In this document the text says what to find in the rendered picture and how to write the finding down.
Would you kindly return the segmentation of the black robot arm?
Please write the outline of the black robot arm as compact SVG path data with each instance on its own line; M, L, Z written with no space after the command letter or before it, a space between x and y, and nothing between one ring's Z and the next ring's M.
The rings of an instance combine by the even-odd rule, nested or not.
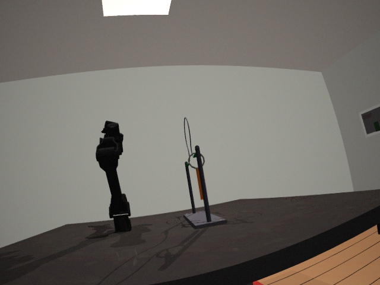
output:
M110 219L114 219L115 233L130 232L131 221L128 217L131 216L130 206L126 195L121 193L116 171L119 155L123 152L122 141L124 135L120 133L118 123L108 124L107 131L109 137L102 138L101 143L97 146L96 160L99 162L99 166L106 172L107 181L112 195L109 207L109 217Z

